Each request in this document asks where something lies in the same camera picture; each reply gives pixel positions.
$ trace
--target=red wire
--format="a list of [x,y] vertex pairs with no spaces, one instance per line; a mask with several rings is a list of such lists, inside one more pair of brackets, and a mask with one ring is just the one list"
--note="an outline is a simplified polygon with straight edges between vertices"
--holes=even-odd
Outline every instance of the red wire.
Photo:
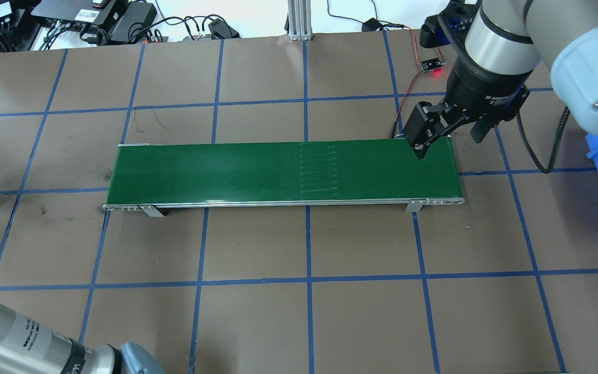
[[444,62],[444,56],[442,56],[442,51],[440,50],[440,47],[437,47],[436,50],[437,50],[437,54],[440,57],[440,61]]
[[405,103],[407,96],[410,95],[410,91],[412,90],[412,87],[414,87],[415,83],[417,82],[417,79],[419,78],[420,75],[422,75],[422,73],[423,73],[423,70],[419,71],[417,73],[417,75],[415,75],[415,77],[412,78],[410,87],[407,88],[407,92],[405,92],[405,96],[403,96],[403,100],[401,100],[401,104],[398,106],[398,112],[396,112],[396,118],[394,118],[393,123],[398,123],[398,117],[401,116],[401,110],[403,109],[403,104]]
[[408,26],[405,26],[406,29],[408,29],[410,31],[410,33],[412,33],[412,40],[415,42],[415,61],[417,62],[417,66],[421,66],[422,63],[419,61],[419,54],[418,54],[418,45],[417,45],[417,34],[415,34],[415,31],[411,28],[408,28]]

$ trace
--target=conveyor belt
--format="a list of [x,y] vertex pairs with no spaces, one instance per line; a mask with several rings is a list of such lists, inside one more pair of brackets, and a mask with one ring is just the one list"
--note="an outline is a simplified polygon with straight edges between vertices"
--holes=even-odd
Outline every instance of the conveyor belt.
[[106,210],[462,204],[451,139],[417,159],[404,139],[119,147]]

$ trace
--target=robot arm end effector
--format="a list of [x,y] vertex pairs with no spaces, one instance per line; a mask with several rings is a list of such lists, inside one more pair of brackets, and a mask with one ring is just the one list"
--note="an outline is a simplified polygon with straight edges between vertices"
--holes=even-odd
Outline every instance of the robot arm end effector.
[[418,103],[406,122],[418,158],[459,126],[474,123],[470,135],[479,143],[500,121],[512,120],[541,58],[555,93],[585,130],[598,134],[598,2],[577,0],[565,8],[553,0],[451,0],[426,19],[422,47],[451,43],[458,59],[444,99]]

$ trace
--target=floor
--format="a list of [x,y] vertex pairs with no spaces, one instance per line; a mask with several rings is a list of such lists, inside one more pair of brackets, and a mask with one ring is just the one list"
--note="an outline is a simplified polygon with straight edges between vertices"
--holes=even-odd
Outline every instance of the floor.
[[[444,54],[402,118],[441,99]],[[0,302],[169,373],[598,372],[598,176],[573,120],[548,176],[514,123],[459,130],[467,202],[415,215],[100,208],[120,142],[383,138],[416,71],[407,31],[0,55]],[[543,65],[527,85],[547,159],[563,104]]]

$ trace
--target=power adapter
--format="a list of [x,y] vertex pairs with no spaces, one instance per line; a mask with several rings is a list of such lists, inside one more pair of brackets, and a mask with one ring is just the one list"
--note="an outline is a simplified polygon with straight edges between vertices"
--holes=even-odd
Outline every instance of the power adapter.
[[384,29],[384,26],[377,19],[369,19],[361,24],[362,31],[379,31]]
[[212,39],[230,39],[240,38],[239,32],[222,19],[214,19],[209,23],[209,32],[211,33]]
[[125,44],[134,35],[135,39],[133,39],[132,42],[136,43],[144,36],[144,33],[140,33],[139,30],[135,30],[138,28],[143,29],[148,28],[148,26],[151,26],[152,23],[154,23],[156,14],[156,7],[154,7],[154,4],[152,3],[128,3],[128,8],[126,9],[126,12],[112,29],[109,44]]

